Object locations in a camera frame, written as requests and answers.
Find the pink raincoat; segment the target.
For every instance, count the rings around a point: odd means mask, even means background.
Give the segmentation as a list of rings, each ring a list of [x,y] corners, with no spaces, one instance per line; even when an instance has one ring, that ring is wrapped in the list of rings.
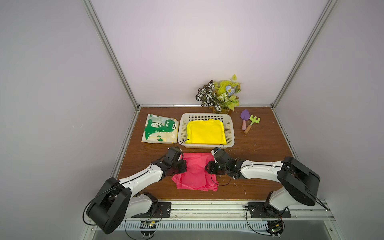
[[[218,190],[216,176],[205,170],[206,165],[214,160],[211,153],[185,153],[184,160],[187,162],[187,171],[172,177],[178,189],[205,192]]]

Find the plain yellow raincoat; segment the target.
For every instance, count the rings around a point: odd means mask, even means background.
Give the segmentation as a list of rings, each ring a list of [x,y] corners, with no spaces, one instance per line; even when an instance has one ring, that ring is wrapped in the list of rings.
[[[186,144],[227,145],[224,124],[213,119],[189,122],[187,139]]]

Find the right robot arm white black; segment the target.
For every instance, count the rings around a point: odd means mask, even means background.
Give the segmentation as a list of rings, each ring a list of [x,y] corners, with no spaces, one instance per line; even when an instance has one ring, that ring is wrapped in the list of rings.
[[[280,183],[282,187],[272,191],[263,204],[263,211],[270,216],[282,216],[294,204],[327,207],[317,197],[321,178],[293,157],[283,161],[254,162],[236,160],[223,149],[212,150],[214,157],[205,170],[211,175],[227,175],[234,180],[261,179]]]

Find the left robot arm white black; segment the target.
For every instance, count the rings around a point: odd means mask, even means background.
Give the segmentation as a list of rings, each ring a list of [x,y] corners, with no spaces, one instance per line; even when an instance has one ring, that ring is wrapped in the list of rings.
[[[82,218],[88,216],[94,223],[92,226],[99,227],[105,234],[110,234],[126,218],[150,213],[157,205],[157,199],[150,194],[141,194],[140,191],[148,186],[160,182],[168,176],[174,176],[187,171],[187,161],[179,147],[171,147],[168,152],[152,162],[144,170],[130,176],[117,180],[107,179],[96,196],[84,208]]]

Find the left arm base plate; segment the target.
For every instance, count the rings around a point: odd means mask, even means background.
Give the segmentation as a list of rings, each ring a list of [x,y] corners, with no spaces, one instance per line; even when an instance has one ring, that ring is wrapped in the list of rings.
[[[140,218],[165,218],[171,217],[172,203],[171,202],[156,202],[152,204],[149,211],[141,214]]]

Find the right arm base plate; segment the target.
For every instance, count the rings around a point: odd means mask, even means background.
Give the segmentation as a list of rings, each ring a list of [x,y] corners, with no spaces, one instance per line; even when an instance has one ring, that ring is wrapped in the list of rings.
[[[285,208],[283,211],[278,211],[270,207],[265,207],[265,203],[262,202],[248,202],[245,209],[250,212],[251,218],[253,219],[288,219],[292,217],[289,208]]]

